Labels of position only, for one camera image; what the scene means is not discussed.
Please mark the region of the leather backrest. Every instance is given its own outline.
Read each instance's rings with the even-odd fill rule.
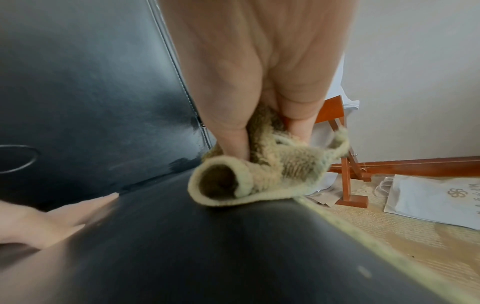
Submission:
[[[49,209],[208,149],[155,1],[0,2],[0,199]]]

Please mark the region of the beige towel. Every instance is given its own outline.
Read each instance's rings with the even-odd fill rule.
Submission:
[[[278,115],[264,105],[255,110],[247,131],[250,162],[224,156],[216,144],[188,183],[194,201],[222,207],[312,193],[350,147],[345,128],[335,132],[328,148],[309,147],[286,132]]]

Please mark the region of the leather surface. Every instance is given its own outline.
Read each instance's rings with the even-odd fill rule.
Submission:
[[[43,251],[0,247],[0,303],[442,303],[308,208],[206,208],[189,176],[121,196]]]
[[[0,20],[0,145],[40,153],[0,174],[0,199],[50,209],[198,165],[205,135],[155,5],[2,1]],[[29,152],[0,146],[0,171]]]

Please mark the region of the wooden stool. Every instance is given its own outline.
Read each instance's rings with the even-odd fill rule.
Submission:
[[[344,113],[344,105],[342,102],[342,97],[336,96],[330,99],[325,100],[323,107],[320,109],[315,123],[320,123],[328,121],[331,128],[336,131],[339,129],[336,119],[338,119],[344,127],[347,127],[347,118]],[[353,170],[353,174],[350,174],[350,167]],[[369,198],[363,195],[352,195],[350,177],[354,179],[359,179],[363,181],[371,181],[370,177],[365,175],[365,172],[359,167],[356,154],[353,149],[350,147],[348,155],[342,157],[341,159],[341,181],[342,181],[342,191],[343,197],[339,199],[336,204],[367,208],[369,205]]]

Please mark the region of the hand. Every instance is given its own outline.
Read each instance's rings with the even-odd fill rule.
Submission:
[[[78,232],[100,208],[118,198],[110,194],[50,212],[0,201],[0,244],[22,243],[45,249]]]
[[[249,159],[258,102],[310,141],[356,0],[159,0],[199,115],[226,155]]]

